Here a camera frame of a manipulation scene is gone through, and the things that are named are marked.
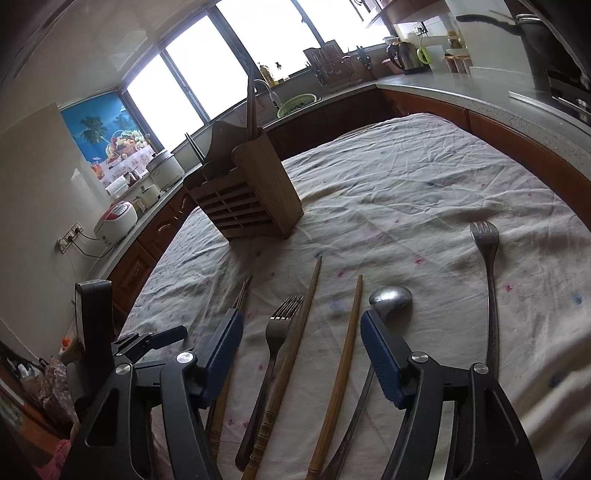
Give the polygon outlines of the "steel fork middle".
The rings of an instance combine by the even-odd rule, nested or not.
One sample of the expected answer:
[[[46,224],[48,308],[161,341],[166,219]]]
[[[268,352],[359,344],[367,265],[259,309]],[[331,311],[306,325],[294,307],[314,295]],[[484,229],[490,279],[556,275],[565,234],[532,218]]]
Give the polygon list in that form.
[[[290,333],[290,321],[297,314],[303,302],[303,296],[288,297],[270,315],[270,320],[266,324],[264,334],[266,335],[266,345],[269,348],[270,358],[266,366],[266,373],[264,373],[263,383],[259,389],[259,395],[256,398],[256,404],[254,404],[252,415],[249,418],[249,425],[246,427],[245,435],[242,437],[238,453],[235,456],[235,466],[240,472],[245,471],[246,466],[249,464],[249,457],[256,443],[257,431],[259,431],[260,423],[263,421],[264,407],[266,407],[267,396],[270,393],[270,384],[273,378],[274,366],[276,366],[277,355]]]

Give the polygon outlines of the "steel fork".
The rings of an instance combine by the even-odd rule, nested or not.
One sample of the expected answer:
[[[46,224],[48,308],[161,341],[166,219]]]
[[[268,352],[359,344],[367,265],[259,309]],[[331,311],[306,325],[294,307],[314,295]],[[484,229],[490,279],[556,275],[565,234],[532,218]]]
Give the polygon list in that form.
[[[270,384],[273,378],[274,366],[276,366],[277,355],[290,333],[290,321],[297,314],[303,302],[303,296],[288,297],[270,315],[270,320],[266,324],[264,334],[266,335],[266,345],[269,348],[270,358],[266,366],[266,373],[264,373],[263,383],[259,389],[259,395],[256,398],[256,404],[254,404],[252,415],[249,418],[249,425],[246,427],[245,435],[242,437],[238,453],[235,456],[235,466],[240,472],[245,471],[246,466],[249,464],[249,457],[256,443],[257,431],[259,431],[260,423],[263,421],[264,407],[266,407],[267,396],[270,393]]]
[[[488,344],[486,365],[490,372],[497,377],[499,374],[500,334],[494,262],[500,243],[499,232],[497,227],[491,222],[477,221],[470,224],[470,233],[485,265],[488,288]]]

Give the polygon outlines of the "white floral table cloth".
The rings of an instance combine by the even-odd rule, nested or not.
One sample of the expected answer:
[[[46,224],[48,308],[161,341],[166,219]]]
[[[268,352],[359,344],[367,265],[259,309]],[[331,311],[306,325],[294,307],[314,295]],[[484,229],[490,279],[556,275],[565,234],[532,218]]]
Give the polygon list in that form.
[[[429,114],[392,119],[284,162],[304,207],[290,237],[226,240],[192,212],[135,301],[125,333],[211,333],[249,282],[217,465],[236,479],[269,352],[264,329],[318,277],[280,414],[257,474],[307,474],[329,403],[356,286],[412,291],[390,328],[443,365],[486,357],[487,283],[469,226],[500,233],[495,261],[499,380],[546,479],[562,477],[590,435],[590,233],[520,164]]]

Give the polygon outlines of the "small white cooker pot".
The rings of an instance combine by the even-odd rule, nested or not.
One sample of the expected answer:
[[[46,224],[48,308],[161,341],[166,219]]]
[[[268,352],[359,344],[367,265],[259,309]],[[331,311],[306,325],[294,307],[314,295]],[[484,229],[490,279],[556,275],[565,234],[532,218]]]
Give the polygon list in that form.
[[[145,210],[150,209],[160,199],[160,190],[156,185],[142,186],[137,198]]]

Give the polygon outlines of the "wooden utensil holder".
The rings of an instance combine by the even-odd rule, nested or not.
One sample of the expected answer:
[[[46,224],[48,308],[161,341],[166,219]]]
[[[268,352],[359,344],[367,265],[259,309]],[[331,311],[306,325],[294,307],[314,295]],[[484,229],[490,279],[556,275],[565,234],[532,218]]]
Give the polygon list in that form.
[[[204,162],[183,186],[226,240],[286,239],[304,215],[301,199],[269,137],[224,121],[211,125]]]

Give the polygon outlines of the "large white rice cooker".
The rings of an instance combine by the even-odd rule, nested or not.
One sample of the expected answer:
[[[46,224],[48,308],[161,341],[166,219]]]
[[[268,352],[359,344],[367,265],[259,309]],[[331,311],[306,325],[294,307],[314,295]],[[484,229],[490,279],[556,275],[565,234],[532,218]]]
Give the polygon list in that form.
[[[146,165],[153,183],[165,191],[184,177],[184,169],[174,155],[164,149],[153,156]]]

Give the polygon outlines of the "tropical fruit poster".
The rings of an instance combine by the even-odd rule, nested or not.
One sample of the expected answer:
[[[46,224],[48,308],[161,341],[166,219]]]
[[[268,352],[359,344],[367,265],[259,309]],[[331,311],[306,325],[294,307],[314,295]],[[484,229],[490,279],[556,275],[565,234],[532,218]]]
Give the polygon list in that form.
[[[146,174],[154,150],[117,92],[78,102],[60,113],[104,188],[121,176]]]

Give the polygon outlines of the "lower wooden cabinets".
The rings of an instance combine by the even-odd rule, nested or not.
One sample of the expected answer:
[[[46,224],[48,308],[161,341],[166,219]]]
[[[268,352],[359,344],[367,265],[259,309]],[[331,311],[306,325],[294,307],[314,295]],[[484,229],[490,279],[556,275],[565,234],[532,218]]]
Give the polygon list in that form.
[[[531,131],[535,121],[520,120],[473,98],[420,88],[370,86],[267,127],[266,133],[280,160],[287,160],[377,121],[415,113],[440,116],[486,141],[543,181],[584,224],[590,222],[590,180],[560,152],[557,136],[537,140]],[[187,189],[177,183],[159,206],[143,215],[139,231],[128,236],[107,275],[113,286],[117,329],[122,328],[156,263],[195,207]]]

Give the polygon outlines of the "chrome sink faucet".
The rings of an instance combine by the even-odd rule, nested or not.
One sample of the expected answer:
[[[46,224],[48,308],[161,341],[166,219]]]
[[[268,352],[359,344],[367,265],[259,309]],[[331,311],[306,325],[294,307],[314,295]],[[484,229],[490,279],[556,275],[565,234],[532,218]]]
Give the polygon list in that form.
[[[273,89],[271,89],[270,85],[266,81],[256,78],[254,80],[254,84],[256,87],[262,87],[263,90],[266,90],[267,95],[270,97],[271,103],[273,103],[276,109],[280,109],[280,106],[283,104],[283,102],[280,100],[279,95],[273,92]]]

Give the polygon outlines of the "green colander with vegetables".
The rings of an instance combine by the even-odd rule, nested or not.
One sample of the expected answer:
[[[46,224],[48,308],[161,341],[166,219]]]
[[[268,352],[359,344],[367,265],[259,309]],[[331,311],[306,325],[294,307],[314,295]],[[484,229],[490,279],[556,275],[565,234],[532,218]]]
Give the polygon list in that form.
[[[302,108],[308,107],[308,105],[314,104],[317,101],[318,97],[311,93],[304,93],[294,96],[280,106],[279,111],[277,111],[277,117],[286,117],[287,115],[290,115],[297,110],[301,110]]]

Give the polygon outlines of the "yellow oil bottle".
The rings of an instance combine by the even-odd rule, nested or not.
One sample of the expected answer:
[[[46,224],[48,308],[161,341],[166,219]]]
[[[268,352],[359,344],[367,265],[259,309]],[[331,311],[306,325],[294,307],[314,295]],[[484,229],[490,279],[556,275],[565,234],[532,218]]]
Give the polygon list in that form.
[[[270,70],[266,67],[266,65],[259,64],[259,71],[262,74],[263,79],[270,85],[270,87],[277,85],[276,80],[273,79],[273,75],[270,73]]]

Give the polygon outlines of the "wooden dish rack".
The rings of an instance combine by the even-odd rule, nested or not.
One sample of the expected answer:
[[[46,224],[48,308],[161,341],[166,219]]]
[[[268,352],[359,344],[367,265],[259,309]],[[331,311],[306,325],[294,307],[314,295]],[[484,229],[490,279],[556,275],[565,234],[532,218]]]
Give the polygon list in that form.
[[[356,76],[351,57],[342,52],[335,40],[320,48],[304,49],[304,56],[322,86],[351,83]]]

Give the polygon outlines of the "seasoning jar set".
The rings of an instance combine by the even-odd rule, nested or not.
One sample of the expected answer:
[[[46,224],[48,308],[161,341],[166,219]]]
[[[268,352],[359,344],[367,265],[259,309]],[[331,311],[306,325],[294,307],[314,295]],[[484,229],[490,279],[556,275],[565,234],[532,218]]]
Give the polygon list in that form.
[[[470,74],[473,66],[469,50],[466,48],[446,49],[444,60],[451,73]]]

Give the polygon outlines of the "steel electric kettle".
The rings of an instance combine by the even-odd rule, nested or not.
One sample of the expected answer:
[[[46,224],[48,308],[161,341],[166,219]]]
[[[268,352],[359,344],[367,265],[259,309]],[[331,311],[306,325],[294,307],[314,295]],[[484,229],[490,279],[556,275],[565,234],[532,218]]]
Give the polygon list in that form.
[[[409,42],[394,42],[387,47],[387,54],[394,66],[405,75],[424,73],[430,70],[428,65],[419,60],[417,49]]]

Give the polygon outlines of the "wall power socket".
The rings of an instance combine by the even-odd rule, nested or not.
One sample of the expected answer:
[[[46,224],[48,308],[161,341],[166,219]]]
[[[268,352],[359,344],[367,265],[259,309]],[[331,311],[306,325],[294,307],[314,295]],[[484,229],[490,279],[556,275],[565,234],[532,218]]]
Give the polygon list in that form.
[[[75,222],[73,226],[60,238],[56,240],[56,249],[64,254],[67,249],[74,243],[79,235],[83,233],[83,226],[79,222]]]

